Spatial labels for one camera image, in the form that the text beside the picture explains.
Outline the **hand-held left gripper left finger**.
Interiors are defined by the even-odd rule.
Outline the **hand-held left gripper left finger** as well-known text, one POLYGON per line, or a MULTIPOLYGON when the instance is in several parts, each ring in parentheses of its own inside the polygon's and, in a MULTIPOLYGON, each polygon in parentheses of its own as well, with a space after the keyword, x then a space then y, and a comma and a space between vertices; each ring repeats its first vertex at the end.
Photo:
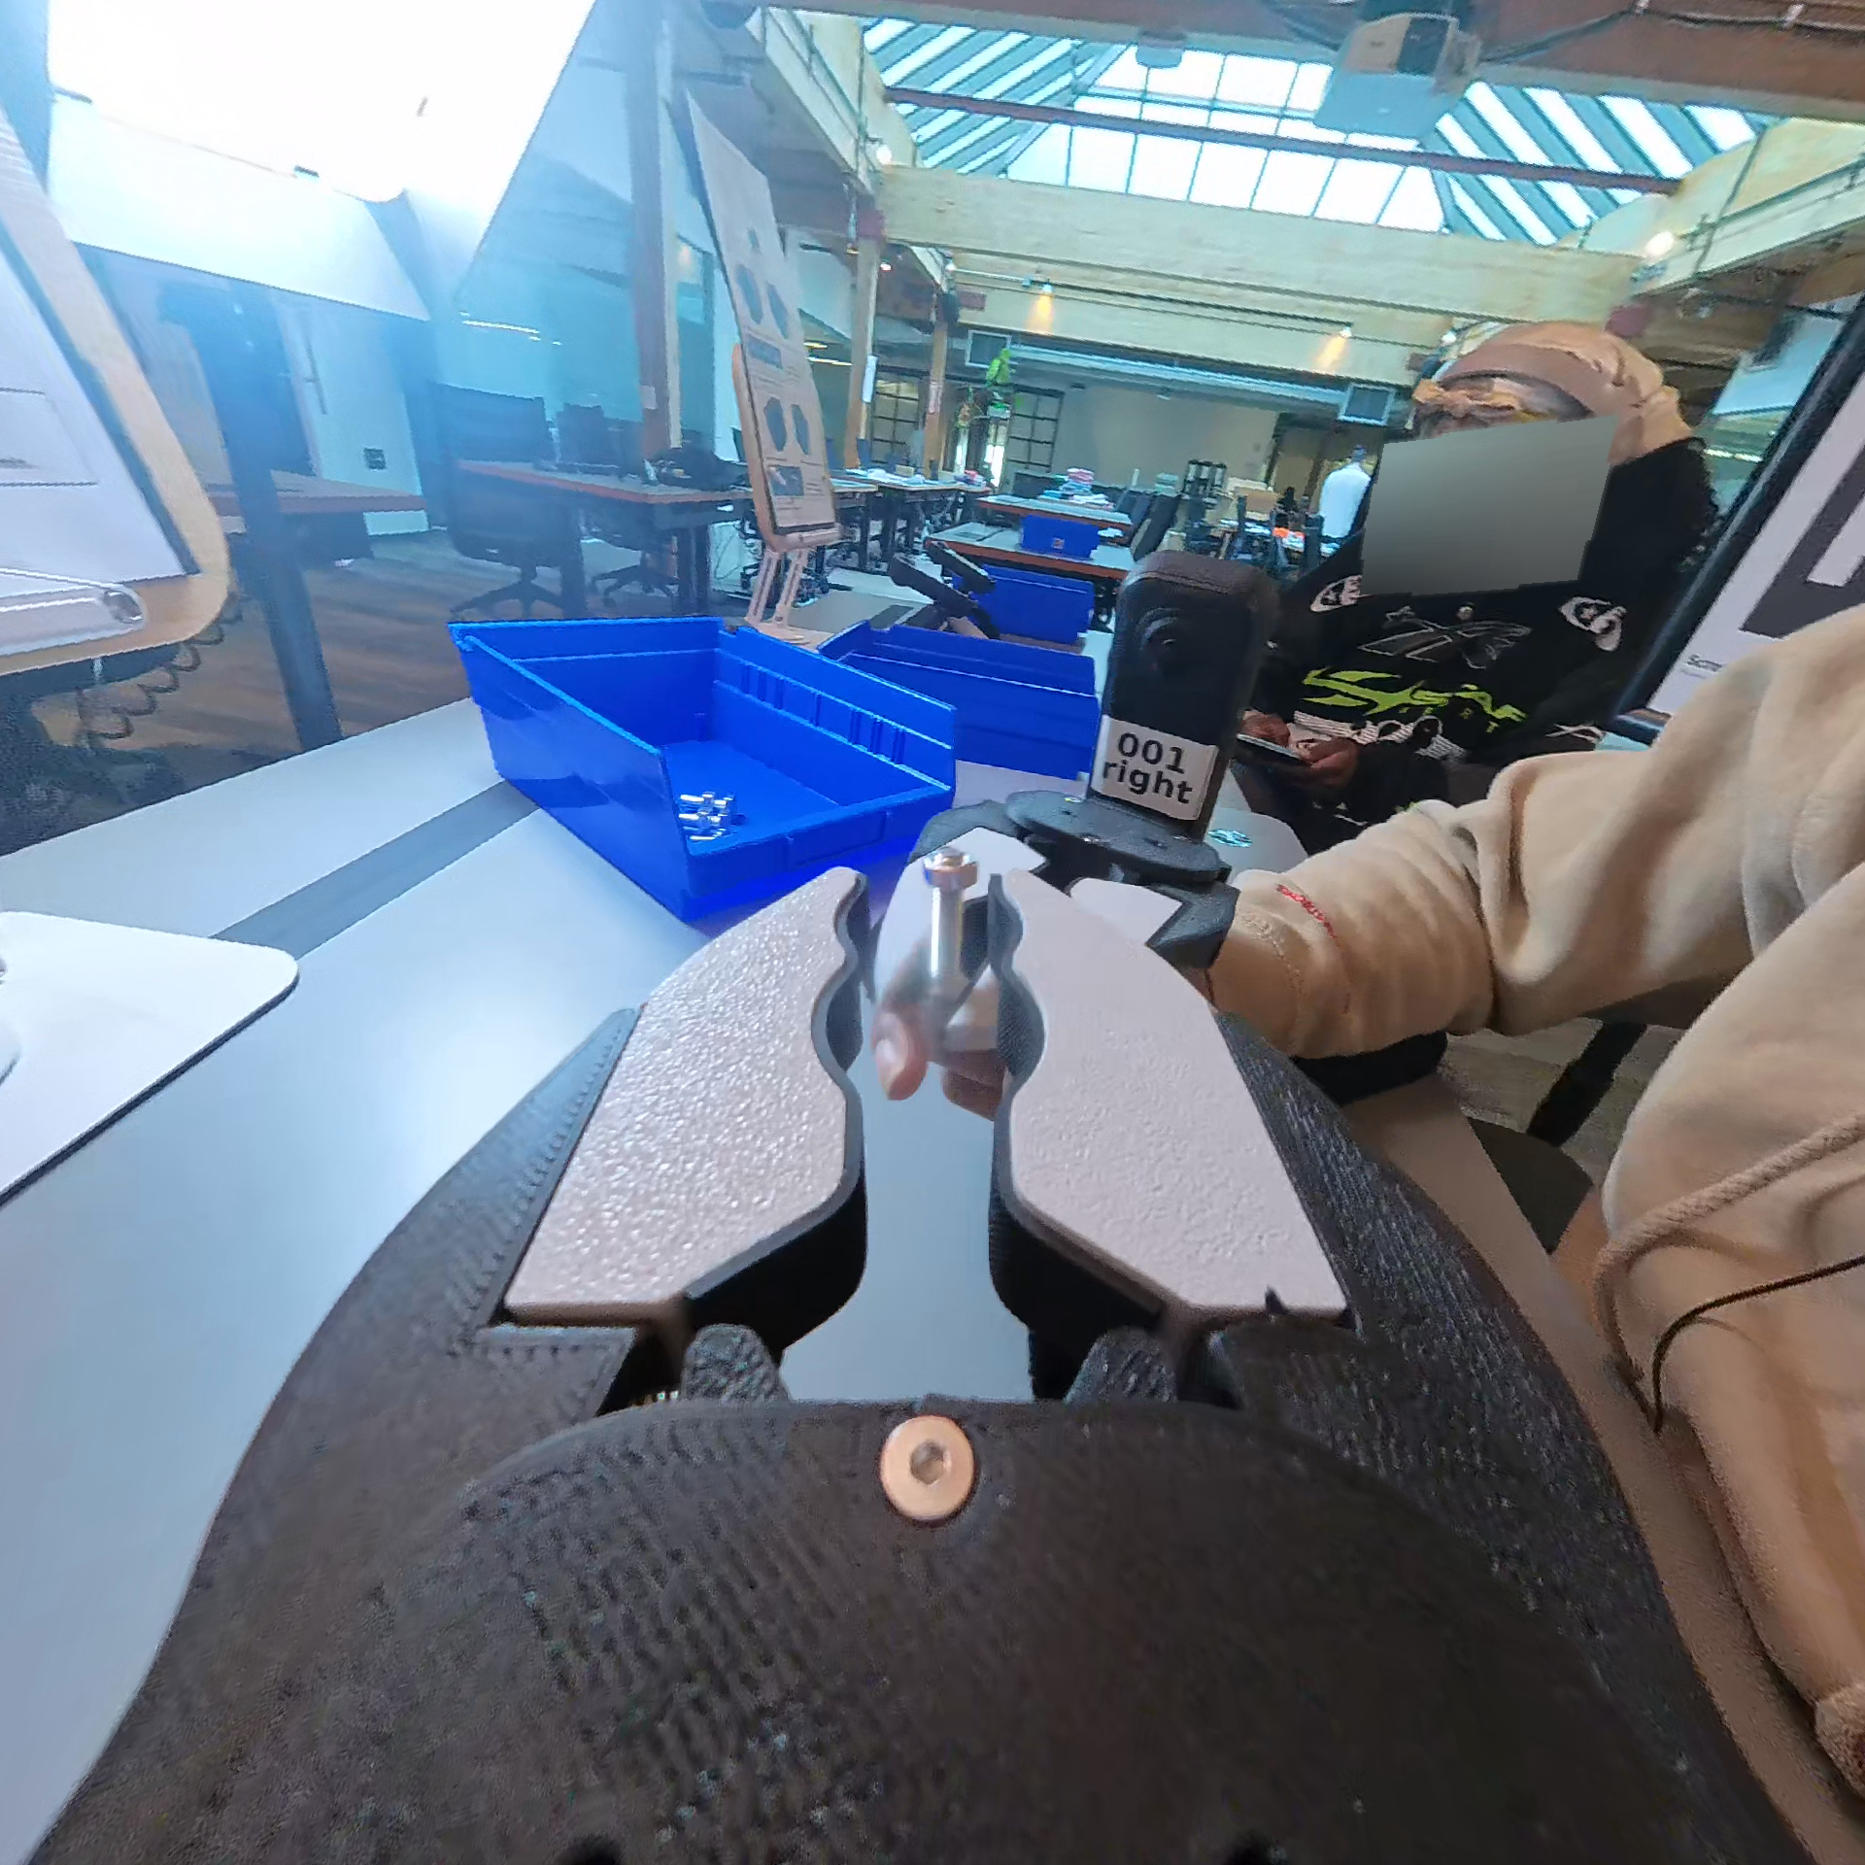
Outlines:
POLYGON ((629 1327, 675 1358, 716 1322, 781 1361, 868 1263, 851 1081, 870 885, 832 867, 641 1006, 502 1295, 519 1325, 629 1327))

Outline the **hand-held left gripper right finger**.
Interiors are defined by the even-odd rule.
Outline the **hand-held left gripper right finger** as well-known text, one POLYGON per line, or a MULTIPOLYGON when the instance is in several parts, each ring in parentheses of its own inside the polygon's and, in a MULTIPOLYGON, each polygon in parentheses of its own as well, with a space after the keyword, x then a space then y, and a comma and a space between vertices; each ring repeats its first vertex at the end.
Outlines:
POLYGON ((993 880, 993 975, 993 1282, 1042 1377, 1118 1327, 1181 1367, 1235 1322, 1350 1317, 1314 1198, 1177 963, 1012 872, 993 880))

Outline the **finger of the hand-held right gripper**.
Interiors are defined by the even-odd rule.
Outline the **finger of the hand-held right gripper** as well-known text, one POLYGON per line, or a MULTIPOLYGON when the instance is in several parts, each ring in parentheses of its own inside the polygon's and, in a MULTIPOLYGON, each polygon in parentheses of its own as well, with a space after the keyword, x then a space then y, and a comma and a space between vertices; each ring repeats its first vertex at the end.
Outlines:
POLYGON ((1153 949, 1165 949, 1159 942, 1168 942, 1168 925, 1181 913, 1177 897, 1114 879, 1076 879, 1075 904, 1153 949))
POLYGON ((945 1099, 972 1115, 994 1115, 1005 1063, 997 1048, 999 982, 981 968, 955 1008, 931 995, 927 938, 876 949, 875 1070, 884 1096, 904 1103, 937 1078, 945 1099))

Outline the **thin steel screw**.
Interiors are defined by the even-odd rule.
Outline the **thin steel screw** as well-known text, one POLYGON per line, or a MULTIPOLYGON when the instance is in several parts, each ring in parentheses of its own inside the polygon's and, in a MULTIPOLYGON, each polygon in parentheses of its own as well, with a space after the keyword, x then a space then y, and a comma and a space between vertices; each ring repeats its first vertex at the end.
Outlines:
POLYGON ((919 1016, 927 1046, 938 1060, 959 1063, 991 1057, 997 1038, 999 984, 994 968, 972 969, 965 958, 965 897, 941 897, 926 884, 927 925, 919 1016))

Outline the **person's right forearm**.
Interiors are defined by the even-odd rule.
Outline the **person's right forearm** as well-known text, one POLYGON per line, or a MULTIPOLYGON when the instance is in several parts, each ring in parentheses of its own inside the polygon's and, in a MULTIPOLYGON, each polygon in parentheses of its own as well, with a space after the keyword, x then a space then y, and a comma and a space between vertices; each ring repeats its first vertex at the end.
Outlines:
POLYGON ((1860 985, 1862 615, 1700 683, 1637 752, 1505 768, 1240 880, 1215 1006, 1288 1057, 1699 1008, 1771 946, 1784 1000, 1860 985))

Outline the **black office chair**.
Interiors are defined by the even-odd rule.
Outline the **black office chair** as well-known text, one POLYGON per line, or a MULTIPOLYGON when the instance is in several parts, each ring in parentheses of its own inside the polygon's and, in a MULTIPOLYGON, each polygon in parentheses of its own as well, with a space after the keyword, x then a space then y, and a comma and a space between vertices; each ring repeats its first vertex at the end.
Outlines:
POLYGON ((1608 1109, 1609 1136, 1673 1041, 1664 1025, 1630 1014, 1578 1016, 1503 1037, 1452 1037, 1438 1067, 1458 1108, 1479 1122, 1569 1147, 1608 1109))

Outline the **wooden poster stand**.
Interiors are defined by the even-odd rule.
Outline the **wooden poster stand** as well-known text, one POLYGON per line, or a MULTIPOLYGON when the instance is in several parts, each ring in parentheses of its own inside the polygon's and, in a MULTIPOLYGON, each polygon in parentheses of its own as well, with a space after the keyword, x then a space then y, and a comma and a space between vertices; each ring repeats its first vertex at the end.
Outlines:
POLYGON ((808 364, 801 295, 766 174, 687 101, 690 141, 714 255, 736 323, 732 386, 761 560, 746 623, 804 646, 796 626, 808 560, 842 537, 823 409, 808 364))

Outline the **white document stand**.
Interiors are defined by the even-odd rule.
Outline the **white document stand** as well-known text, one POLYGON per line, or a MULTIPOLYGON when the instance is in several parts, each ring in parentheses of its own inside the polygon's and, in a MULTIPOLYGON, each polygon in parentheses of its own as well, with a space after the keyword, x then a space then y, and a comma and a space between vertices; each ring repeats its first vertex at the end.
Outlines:
MULTIPOLYGON (((26 798, 42 690, 154 670, 230 590, 221 519, 11 123, 1 127, 1 259, 11 248, 196 570, 140 583, 1 569, 5 797, 26 798)), ((1 920, 1 1187, 26 1180, 277 1006, 277 948, 6 909, 1 920)))

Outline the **black framed sign board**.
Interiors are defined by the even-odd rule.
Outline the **black framed sign board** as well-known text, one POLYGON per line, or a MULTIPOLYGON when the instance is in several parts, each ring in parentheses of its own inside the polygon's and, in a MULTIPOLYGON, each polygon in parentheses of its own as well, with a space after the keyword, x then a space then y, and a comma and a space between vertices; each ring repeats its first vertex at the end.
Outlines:
POLYGON ((1624 687, 1614 731, 1652 741, 1711 677, 1860 604, 1862 309, 1853 304, 1624 687))

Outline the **person's torso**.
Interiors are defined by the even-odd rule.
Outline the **person's torso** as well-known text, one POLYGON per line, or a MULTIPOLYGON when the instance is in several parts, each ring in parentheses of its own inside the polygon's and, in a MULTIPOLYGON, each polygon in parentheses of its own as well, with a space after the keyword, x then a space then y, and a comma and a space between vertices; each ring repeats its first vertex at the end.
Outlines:
POLYGON ((1771 1662, 1860 1786, 1862 893, 1835 884, 1673 1046, 1608 1174, 1600 1327, 1771 1662))

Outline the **printed instruction sheet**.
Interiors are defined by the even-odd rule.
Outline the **printed instruction sheet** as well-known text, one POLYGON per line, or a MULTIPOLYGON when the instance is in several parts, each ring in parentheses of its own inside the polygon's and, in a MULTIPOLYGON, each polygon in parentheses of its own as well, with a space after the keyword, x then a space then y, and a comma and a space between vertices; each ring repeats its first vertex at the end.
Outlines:
POLYGON ((1 569, 117 586, 196 570, 11 248, 1 259, 1 569))

